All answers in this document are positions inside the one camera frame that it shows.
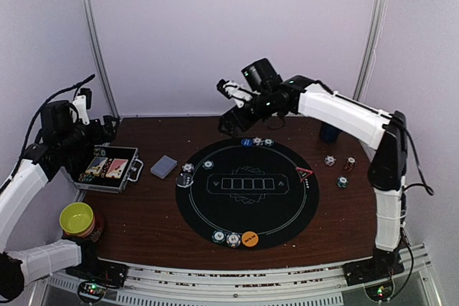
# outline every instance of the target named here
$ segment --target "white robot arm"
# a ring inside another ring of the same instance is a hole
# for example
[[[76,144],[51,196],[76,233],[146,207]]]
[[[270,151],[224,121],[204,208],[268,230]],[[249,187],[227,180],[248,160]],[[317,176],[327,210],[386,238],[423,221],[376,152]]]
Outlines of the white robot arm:
[[[398,263],[406,215],[407,129],[404,115],[368,107],[331,91],[318,80],[297,75],[282,81],[267,59],[254,62],[242,73],[251,90],[233,81],[220,80],[217,85],[226,98],[234,98],[236,102],[236,106],[220,118],[220,132],[234,136],[274,113],[283,118],[292,112],[328,123],[376,150],[368,179],[377,200],[377,235],[374,256],[366,267],[369,270],[366,278],[387,276],[388,269]],[[429,193],[432,191],[429,186],[425,188]],[[367,282],[365,278],[358,281]]]
[[[91,75],[55,95],[79,90],[93,78]],[[42,129],[35,143],[21,152],[20,161],[0,188],[0,303],[15,299],[24,286],[61,269],[82,266],[82,263],[89,273],[91,266],[93,272],[100,269],[93,243],[79,239],[77,242],[59,240],[43,247],[5,252],[14,226],[27,205],[53,179],[60,167],[71,171],[84,152],[115,137],[118,119],[104,116],[104,125],[99,120],[89,119],[89,89],[81,89],[72,102],[49,102],[51,98],[34,116],[35,119],[40,114],[42,120]]]

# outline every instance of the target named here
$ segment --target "white poker chip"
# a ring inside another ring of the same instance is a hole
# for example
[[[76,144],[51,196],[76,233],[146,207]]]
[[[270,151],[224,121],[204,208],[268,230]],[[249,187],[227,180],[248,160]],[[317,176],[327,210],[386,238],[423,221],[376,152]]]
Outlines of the white poker chip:
[[[261,145],[262,142],[263,142],[263,140],[261,138],[254,138],[253,139],[253,144],[256,145],[256,146]]]
[[[194,170],[194,165],[193,165],[193,164],[190,164],[190,163],[186,163],[185,165],[183,165],[183,166],[181,167],[181,169],[182,169],[184,172],[191,173],[191,172],[193,172],[193,170]]]
[[[274,140],[273,139],[265,139],[265,145],[266,146],[274,145]]]
[[[231,233],[227,236],[227,244],[229,247],[236,248],[241,244],[241,236],[237,233]]]
[[[335,162],[336,162],[336,158],[335,157],[333,157],[333,156],[326,156],[325,157],[325,160],[324,160],[325,165],[333,166],[333,165],[335,165]]]
[[[202,164],[202,167],[205,168],[206,170],[210,170],[211,168],[214,167],[214,162],[213,161],[205,161],[204,164]]]

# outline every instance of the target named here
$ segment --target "blue poker chip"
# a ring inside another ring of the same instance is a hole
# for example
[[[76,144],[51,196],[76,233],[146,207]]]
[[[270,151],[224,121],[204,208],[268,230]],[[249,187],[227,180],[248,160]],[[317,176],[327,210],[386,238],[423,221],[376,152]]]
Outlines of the blue poker chip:
[[[253,140],[252,139],[242,139],[241,140],[241,145],[243,145],[244,147],[250,147],[251,145],[253,145]]]

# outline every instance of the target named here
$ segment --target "orange poker chip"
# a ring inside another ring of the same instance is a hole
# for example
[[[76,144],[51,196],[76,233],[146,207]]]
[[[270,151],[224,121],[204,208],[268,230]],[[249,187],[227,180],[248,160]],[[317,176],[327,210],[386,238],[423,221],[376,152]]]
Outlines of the orange poker chip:
[[[242,235],[242,243],[246,247],[254,247],[258,244],[258,234],[252,231],[247,231]]]

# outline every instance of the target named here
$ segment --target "wooden table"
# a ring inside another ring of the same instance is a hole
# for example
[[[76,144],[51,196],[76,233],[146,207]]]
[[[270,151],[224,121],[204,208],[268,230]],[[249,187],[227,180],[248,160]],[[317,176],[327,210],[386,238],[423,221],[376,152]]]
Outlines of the wooden table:
[[[320,123],[287,118],[281,130],[259,123],[248,137],[272,138],[303,156],[320,186],[319,207],[313,221],[293,240],[264,250],[221,247],[200,237],[183,220],[175,201],[177,167],[164,180],[150,167],[164,154],[179,166],[210,143],[225,137],[217,131],[218,118],[129,118],[123,120],[112,145],[137,147],[145,168],[138,183],[123,194],[88,192],[85,202],[105,215],[106,228],[98,243],[101,258],[134,264],[187,269],[269,269],[311,266],[371,256],[376,235],[376,199],[366,171],[369,160],[358,140],[345,133],[334,144],[318,139]],[[332,168],[323,160],[337,158]],[[347,156],[357,160],[345,173]],[[346,189],[336,186],[348,176]]]

